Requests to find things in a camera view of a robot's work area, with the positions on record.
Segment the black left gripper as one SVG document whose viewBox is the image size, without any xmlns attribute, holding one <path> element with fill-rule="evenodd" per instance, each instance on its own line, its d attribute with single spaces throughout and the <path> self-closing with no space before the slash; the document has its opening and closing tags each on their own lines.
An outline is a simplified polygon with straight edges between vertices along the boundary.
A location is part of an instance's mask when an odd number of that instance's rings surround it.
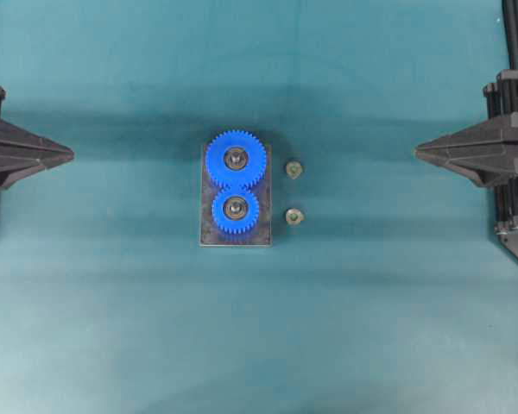
<svg viewBox="0 0 518 414">
<path fill-rule="evenodd" d="M 5 90 L 0 86 L 0 113 L 2 101 L 4 99 Z M 0 146 L 49 151 L 60 154 L 45 160 L 40 158 L 36 160 L 20 161 L 16 164 L 16 159 L 5 158 L 7 165 L 0 166 L 0 191 L 8 190 L 13 184 L 22 179 L 74 160 L 74 152 L 71 148 L 63 146 L 43 136 L 33 134 L 26 129 L 19 128 L 1 118 Z"/>
</svg>

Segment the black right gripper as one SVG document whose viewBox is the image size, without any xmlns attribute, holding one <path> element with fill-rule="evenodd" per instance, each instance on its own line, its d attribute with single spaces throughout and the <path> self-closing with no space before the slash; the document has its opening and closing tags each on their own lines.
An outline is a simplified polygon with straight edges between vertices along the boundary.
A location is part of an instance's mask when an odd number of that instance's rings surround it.
<svg viewBox="0 0 518 414">
<path fill-rule="evenodd" d="M 518 157 L 473 156 L 491 154 L 498 146 L 518 145 L 518 70 L 500 72 L 494 83 L 484 86 L 483 95 L 489 120 L 420 144 L 414 155 L 477 187 L 495 187 L 495 233 L 518 234 Z"/>
</svg>

